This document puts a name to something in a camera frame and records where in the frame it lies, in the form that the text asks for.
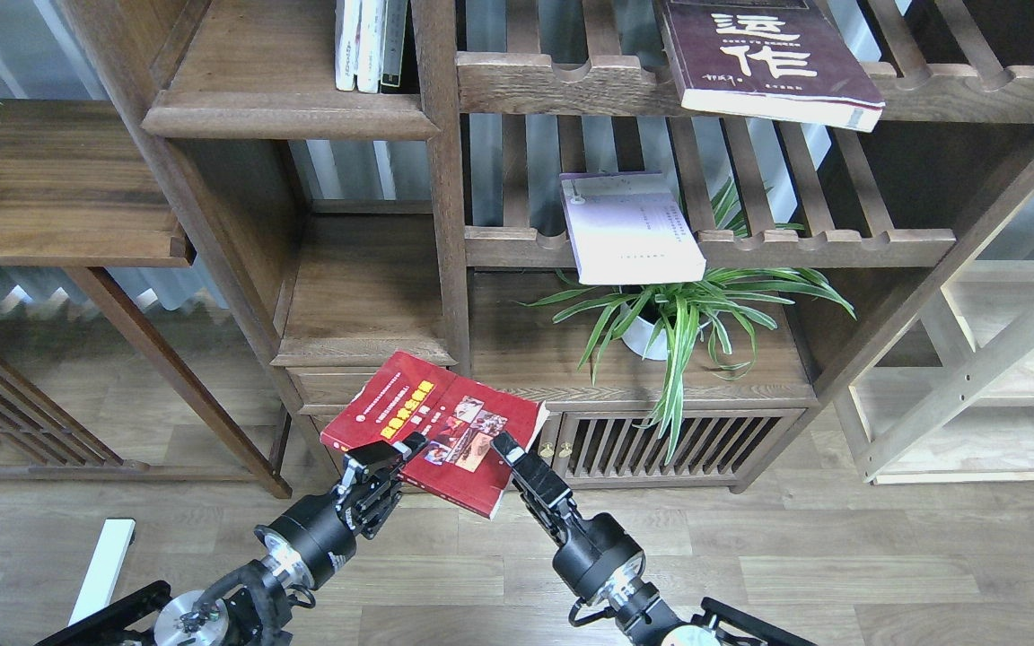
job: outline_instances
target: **cabinet door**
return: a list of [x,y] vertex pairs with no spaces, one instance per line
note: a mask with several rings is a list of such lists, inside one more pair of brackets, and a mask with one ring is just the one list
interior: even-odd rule
[[668,462],[669,438],[643,428],[640,411],[566,412],[553,468],[571,486],[731,486],[802,411],[689,411]]

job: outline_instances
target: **wooden shelf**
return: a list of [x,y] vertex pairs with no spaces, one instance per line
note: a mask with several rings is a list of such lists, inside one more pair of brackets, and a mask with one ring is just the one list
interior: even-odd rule
[[[644,361],[612,343],[601,360],[598,383],[577,370],[594,317],[578,315],[554,326],[556,309],[528,303],[561,288],[553,274],[477,273],[473,276],[473,377],[493,388],[559,410],[635,410],[657,401],[664,363]],[[779,330],[759,332],[759,360],[735,381],[716,376],[707,352],[694,352],[685,375],[690,411],[735,408],[799,408],[816,404],[813,387],[785,322],[771,308]],[[738,360],[744,356],[738,349]]]
[[[931,381],[907,369],[874,369],[838,400],[849,444],[886,436],[912,405],[932,392]],[[1034,481],[1034,407],[969,408],[931,429],[875,475],[879,484]]]
[[0,105],[0,265],[186,267],[192,259],[114,106]]
[[[921,44],[893,3],[861,3],[875,26],[882,52],[894,62],[864,62],[885,98],[883,119],[1034,123],[1034,64],[1005,66],[993,53],[968,11],[953,16],[950,48],[964,62],[927,62]],[[585,8],[598,7],[586,3]],[[589,58],[558,64],[541,54],[537,24],[509,4],[509,52],[457,53],[459,102],[463,113],[612,116],[694,116],[677,99],[668,66],[645,68],[620,55],[611,10],[585,16]]]
[[433,221],[427,215],[311,218],[273,365],[381,365],[403,349],[449,365]]
[[[525,126],[522,116],[507,116],[501,122],[501,154],[507,178],[504,226],[468,226],[465,253],[476,267],[525,267],[525,269],[572,269],[575,267],[568,234],[543,236],[529,227]],[[558,141],[561,171],[586,171],[583,165],[582,131],[577,118],[561,118]],[[681,197],[697,244],[712,267],[931,267],[955,244],[947,228],[905,228],[895,225],[880,194],[873,168],[856,134],[830,130],[833,152],[849,176],[846,218],[858,217],[857,228],[833,224],[820,174],[808,151],[804,133],[796,123],[776,124],[781,150],[792,177],[804,232],[776,228],[765,182],[754,152],[752,135],[743,119],[721,119],[722,134],[729,147],[729,161],[752,236],[739,237],[716,227],[709,188],[705,185],[701,155],[692,119],[669,119],[669,140],[677,165]],[[634,119],[617,119],[614,140],[621,171],[643,168],[640,134]]]
[[[945,290],[982,347],[1034,305],[1034,262],[973,262]],[[976,404],[1034,405],[1034,351]]]
[[973,262],[920,317],[943,367],[873,368],[838,397],[865,479],[1034,480],[1034,262]]
[[333,3],[214,0],[143,127],[161,136],[427,140],[416,94],[334,86]]

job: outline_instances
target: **white book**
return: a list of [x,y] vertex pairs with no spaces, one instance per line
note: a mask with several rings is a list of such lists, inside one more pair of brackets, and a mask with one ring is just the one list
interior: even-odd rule
[[357,90],[376,94],[382,83],[386,0],[361,0],[361,30],[357,33]]
[[704,255],[662,174],[561,174],[561,199],[585,285],[704,277]]
[[357,76],[357,27],[361,22],[362,0],[337,0],[334,24],[334,83],[338,90],[352,91]]

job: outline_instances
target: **wooden frame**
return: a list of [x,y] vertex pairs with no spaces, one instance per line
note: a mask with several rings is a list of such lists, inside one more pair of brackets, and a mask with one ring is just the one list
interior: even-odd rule
[[[1000,294],[1022,295],[1014,303],[1025,307],[985,312],[955,305],[959,289],[968,286],[979,295],[994,285]],[[955,312],[950,318],[942,312],[949,305]],[[981,319],[985,314],[987,320]],[[944,367],[874,368],[842,396],[841,421],[862,478],[1034,480],[1034,263],[976,262],[924,306],[920,317],[945,319],[942,326],[924,324],[937,349],[948,348]],[[940,331],[951,324],[955,331]],[[948,336],[973,344],[961,349],[960,343],[936,342]],[[1001,407],[995,414],[1003,420],[976,410],[984,405]],[[1026,413],[1009,407],[1026,407]],[[973,458],[968,463],[953,458],[949,441],[969,442]]]

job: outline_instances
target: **wooden cabinet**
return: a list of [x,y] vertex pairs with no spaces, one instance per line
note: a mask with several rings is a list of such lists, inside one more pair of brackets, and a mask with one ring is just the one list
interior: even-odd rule
[[[546,433],[554,455],[564,444],[577,455],[554,465],[577,483],[628,482],[607,478],[608,461],[585,451],[611,451],[598,429],[649,408],[658,368],[610,348],[592,384],[575,371],[583,330],[514,305],[554,289],[545,270],[572,265],[567,239],[529,216],[528,115],[554,115],[562,172],[586,171],[582,115],[612,118],[622,171],[644,165],[633,118],[664,118],[665,148],[712,265],[827,269],[857,307],[856,320],[827,303],[773,309],[781,328],[762,336],[758,367],[738,381],[698,360],[686,376],[695,420],[763,422],[742,426],[731,453],[714,458],[629,459],[640,482],[674,482],[665,469],[690,467],[704,475],[698,482],[742,491],[1034,189],[1034,3],[916,0],[906,16],[887,0],[859,3],[883,53],[864,66],[885,94],[885,121],[873,134],[826,132],[832,147],[821,163],[799,126],[777,124],[800,233],[772,223],[746,122],[681,111],[668,69],[621,53],[614,3],[580,3],[586,61],[574,64],[541,53],[537,3],[506,3],[508,50],[466,52],[456,3],[415,0],[419,95],[333,89],[332,3],[60,5],[284,404],[304,412],[305,438],[332,410],[320,407],[344,404],[346,377],[331,371],[360,373],[403,348],[547,401],[561,414]],[[1010,13],[1021,31],[1003,22]],[[500,114],[499,226],[466,225],[470,113]],[[721,163],[738,184],[751,237],[714,228],[698,127],[721,130]],[[348,213],[308,217],[282,144],[300,139],[423,140],[431,208],[347,202]],[[315,376],[324,381],[311,384]],[[707,432],[682,441],[708,445]]]

